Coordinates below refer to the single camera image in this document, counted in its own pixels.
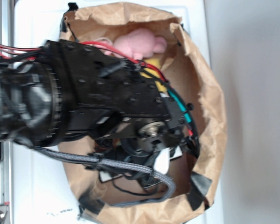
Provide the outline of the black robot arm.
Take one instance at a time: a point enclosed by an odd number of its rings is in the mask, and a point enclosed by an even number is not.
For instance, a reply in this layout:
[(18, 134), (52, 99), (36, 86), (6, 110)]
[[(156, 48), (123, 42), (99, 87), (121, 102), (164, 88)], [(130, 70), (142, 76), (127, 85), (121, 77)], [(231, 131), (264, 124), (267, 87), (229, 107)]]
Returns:
[(83, 164), (102, 182), (124, 176), (157, 190), (162, 152), (198, 157), (192, 109), (143, 61), (69, 41), (0, 45), (0, 142)]

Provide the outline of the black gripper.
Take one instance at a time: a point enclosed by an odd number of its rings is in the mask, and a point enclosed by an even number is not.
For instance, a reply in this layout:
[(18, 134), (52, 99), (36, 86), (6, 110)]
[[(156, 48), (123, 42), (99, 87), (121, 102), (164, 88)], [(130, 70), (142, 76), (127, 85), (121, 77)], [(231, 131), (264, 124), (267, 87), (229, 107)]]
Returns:
[[(143, 165), (153, 168), (164, 175), (171, 175), (181, 192), (189, 189), (189, 175), (187, 156), (183, 153), (196, 155), (196, 132), (189, 131), (189, 135), (180, 145), (167, 147), (165, 139), (153, 141), (138, 141), (135, 138), (119, 140), (96, 140), (95, 151), (103, 158), (126, 163)], [(116, 189), (131, 194), (132, 191), (118, 186), (116, 179), (121, 183), (136, 181), (143, 189), (144, 194), (155, 194), (159, 190), (161, 180), (153, 174), (144, 174), (140, 171), (130, 171), (127, 168), (101, 168), (99, 179), (102, 183), (111, 183)]]

